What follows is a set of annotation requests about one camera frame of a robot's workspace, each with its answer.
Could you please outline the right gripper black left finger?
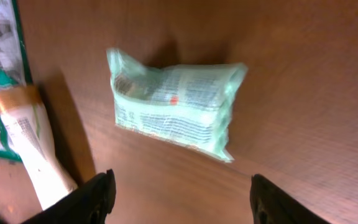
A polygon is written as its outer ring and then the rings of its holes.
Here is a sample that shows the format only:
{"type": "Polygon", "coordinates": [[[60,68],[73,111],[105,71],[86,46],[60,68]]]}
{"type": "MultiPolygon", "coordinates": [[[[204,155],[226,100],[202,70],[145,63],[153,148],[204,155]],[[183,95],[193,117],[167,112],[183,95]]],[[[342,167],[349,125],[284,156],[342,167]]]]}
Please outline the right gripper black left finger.
{"type": "Polygon", "coordinates": [[[116,180],[113,170],[109,169],[24,224],[104,224],[115,200],[116,180]]]}

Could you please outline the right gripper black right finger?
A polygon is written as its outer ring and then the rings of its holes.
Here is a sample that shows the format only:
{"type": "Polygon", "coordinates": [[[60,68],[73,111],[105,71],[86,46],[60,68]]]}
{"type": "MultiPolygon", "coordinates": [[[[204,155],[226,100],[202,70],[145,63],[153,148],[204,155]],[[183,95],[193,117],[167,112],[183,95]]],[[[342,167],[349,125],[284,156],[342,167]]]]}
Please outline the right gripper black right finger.
{"type": "Polygon", "coordinates": [[[328,224],[260,174],[251,178],[250,206],[254,224],[328,224]]]}

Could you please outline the white cream tube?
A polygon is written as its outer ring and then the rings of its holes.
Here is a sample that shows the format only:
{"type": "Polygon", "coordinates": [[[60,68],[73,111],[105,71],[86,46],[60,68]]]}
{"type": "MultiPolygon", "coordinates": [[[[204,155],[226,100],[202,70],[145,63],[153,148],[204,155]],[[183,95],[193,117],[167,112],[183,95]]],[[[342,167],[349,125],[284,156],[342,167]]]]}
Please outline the white cream tube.
{"type": "Polygon", "coordinates": [[[78,188],[56,157],[47,110],[36,86],[1,90],[0,117],[43,210],[78,188]]]}

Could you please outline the teal tissue pack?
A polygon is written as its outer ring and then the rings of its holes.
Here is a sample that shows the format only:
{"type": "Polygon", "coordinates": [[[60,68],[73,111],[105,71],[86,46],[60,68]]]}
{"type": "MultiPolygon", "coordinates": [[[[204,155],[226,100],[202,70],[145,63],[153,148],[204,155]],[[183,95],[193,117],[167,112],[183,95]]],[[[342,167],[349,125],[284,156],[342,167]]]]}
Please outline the teal tissue pack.
{"type": "Polygon", "coordinates": [[[108,49],[115,122],[120,128],[171,142],[223,162],[243,63],[148,67],[108,49]]]}

